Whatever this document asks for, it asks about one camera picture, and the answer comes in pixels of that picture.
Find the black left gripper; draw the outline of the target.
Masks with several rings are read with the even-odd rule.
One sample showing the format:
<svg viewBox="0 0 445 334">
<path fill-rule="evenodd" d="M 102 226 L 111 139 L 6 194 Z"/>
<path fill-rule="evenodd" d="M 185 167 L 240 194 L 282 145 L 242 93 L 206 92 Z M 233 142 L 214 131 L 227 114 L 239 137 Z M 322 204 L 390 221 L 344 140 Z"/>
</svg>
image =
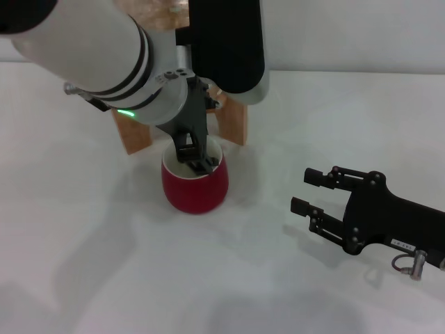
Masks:
<svg viewBox="0 0 445 334">
<path fill-rule="evenodd" d="M 220 165 L 221 149 L 213 137 L 207 137 L 205 145 L 197 140 L 207 132 L 207 111 L 223 106 L 209 93 L 209 85 L 201 78 L 186 80 L 187 97 L 179 113 L 172 119 L 156 127 L 175 140 L 177 159 L 181 163 L 190 162 L 195 174 L 212 174 Z"/>
</svg>

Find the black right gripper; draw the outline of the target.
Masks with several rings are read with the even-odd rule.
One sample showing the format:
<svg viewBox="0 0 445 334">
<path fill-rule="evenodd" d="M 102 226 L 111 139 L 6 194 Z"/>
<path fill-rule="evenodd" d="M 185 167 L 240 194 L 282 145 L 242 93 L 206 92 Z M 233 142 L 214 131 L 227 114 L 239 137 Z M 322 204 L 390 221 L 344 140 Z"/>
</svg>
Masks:
<svg viewBox="0 0 445 334">
<path fill-rule="evenodd" d="M 305 170 L 304 182 L 312 186 L 351 192 L 343 222 L 321 208 L 293 197 L 291 212 L 309 218 L 309 231 L 358 255 L 371 244 L 413 254 L 427 253 L 426 262 L 444 267 L 444 213 L 395 196 L 380 172 L 359 172 L 338 166 L 324 175 Z"/>
</svg>

